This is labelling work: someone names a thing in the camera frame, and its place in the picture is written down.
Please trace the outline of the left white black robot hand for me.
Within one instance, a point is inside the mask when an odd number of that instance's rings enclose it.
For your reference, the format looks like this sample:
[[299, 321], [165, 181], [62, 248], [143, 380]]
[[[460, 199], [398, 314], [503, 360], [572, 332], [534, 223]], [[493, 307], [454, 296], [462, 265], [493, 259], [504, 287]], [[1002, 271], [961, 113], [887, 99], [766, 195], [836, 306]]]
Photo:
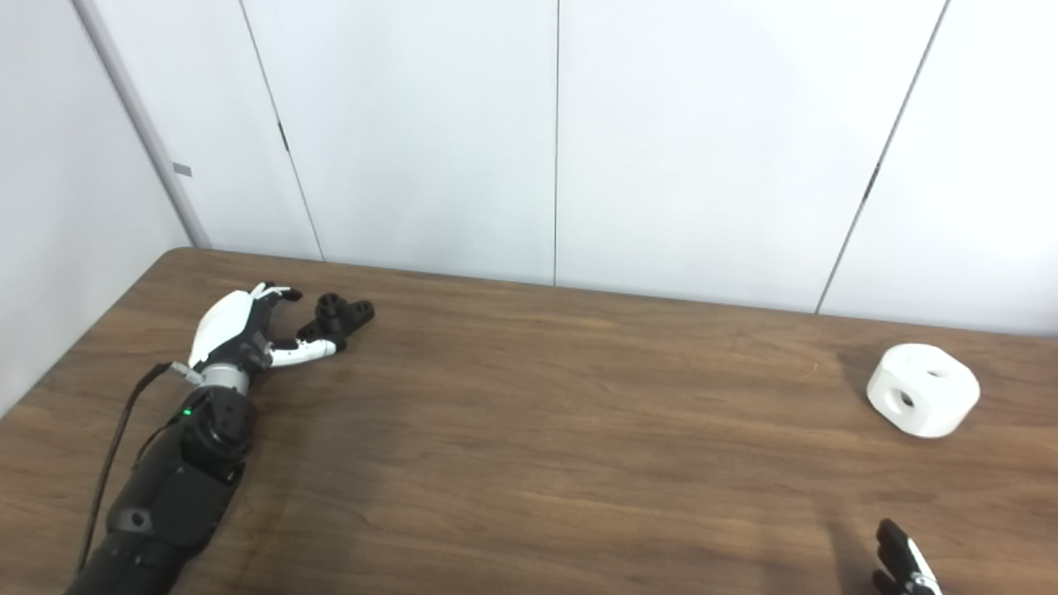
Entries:
[[339, 353], [326, 339], [271, 340], [274, 309], [281, 301], [300, 300], [300, 291], [262, 282], [253, 289], [236, 290], [215, 302], [202, 317], [193, 339], [188, 366], [198, 373], [226, 363], [256, 375], [272, 368], [291, 368]]

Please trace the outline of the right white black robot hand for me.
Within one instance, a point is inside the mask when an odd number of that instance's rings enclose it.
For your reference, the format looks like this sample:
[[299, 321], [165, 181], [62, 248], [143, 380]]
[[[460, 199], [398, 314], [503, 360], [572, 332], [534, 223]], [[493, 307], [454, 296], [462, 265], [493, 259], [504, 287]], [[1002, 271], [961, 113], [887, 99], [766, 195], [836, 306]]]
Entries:
[[942, 594], [936, 574], [899, 524], [884, 517], [875, 538], [881, 569], [876, 569], [870, 580], [879, 594]]

